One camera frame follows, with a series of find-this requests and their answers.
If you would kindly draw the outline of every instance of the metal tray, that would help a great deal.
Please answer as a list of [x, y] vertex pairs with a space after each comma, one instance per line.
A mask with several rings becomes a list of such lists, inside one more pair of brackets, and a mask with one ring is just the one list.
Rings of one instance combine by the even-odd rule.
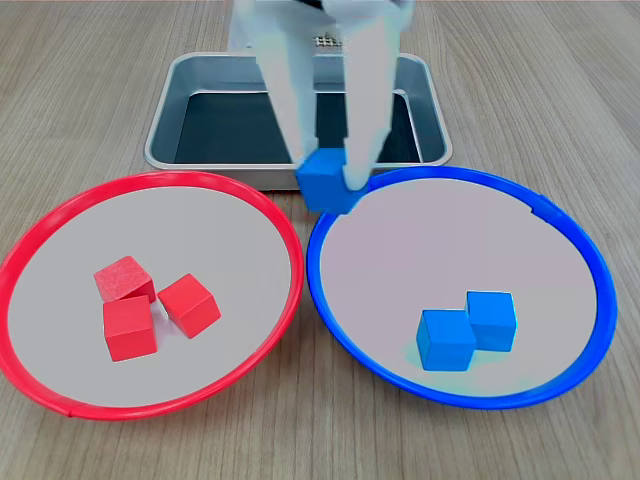
[[[314, 57], [321, 147], [342, 146], [346, 135], [342, 55]], [[190, 53], [169, 68], [144, 147], [161, 170], [200, 170], [240, 180], [258, 190], [298, 190], [255, 57]], [[374, 172], [441, 165], [451, 141], [427, 65], [398, 59], [392, 131]]]

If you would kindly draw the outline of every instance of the robotic arm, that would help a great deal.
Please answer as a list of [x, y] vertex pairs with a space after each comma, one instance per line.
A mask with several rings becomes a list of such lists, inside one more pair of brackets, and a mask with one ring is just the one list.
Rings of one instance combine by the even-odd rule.
[[291, 160], [317, 148], [313, 37], [337, 27], [343, 43], [347, 128], [344, 180], [360, 190], [391, 130], [400, 34], [415, 0], [236, 0]]

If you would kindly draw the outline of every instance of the wooden table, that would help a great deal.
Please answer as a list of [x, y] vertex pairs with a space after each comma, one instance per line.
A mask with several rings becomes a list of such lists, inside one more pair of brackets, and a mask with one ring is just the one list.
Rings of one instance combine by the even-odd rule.
[[[70, 196], [148, 169], [168, 64], [223, 50], [229, 14], [224, 1], [0, 3], [0, 256]], [[522, 411], [423, 401], [357, 364], [305, 290], [253, 373], [164, 418], [65, 418], [2, 377], [0, 478], [640, 478], [640, 4], [419, 2], [402, 50], [432, 68], [451, 164], [549, 196], [609, 262], [619, 326], [584, 385]], [[274, 199], [306, 246], [300, 197]]]

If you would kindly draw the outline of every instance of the blue cube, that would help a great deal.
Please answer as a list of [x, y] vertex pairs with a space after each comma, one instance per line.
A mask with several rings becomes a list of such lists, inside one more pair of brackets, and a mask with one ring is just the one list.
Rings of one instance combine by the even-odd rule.
[[518, 322], [510, 293], [467, 292], [466, 310], [478, 350], [511, 351]]
[[345, 163], [344, 148], [319, 148], [298, 167], [296, 178], [310, 211], [346, 214], [367, 193], [367, 186], [357, 192], [347, 188], [342, 173]]
[[464, 310], [424, 310], [417, 341], [422, 368], [430, 371], [468, 370], [476, 347]]

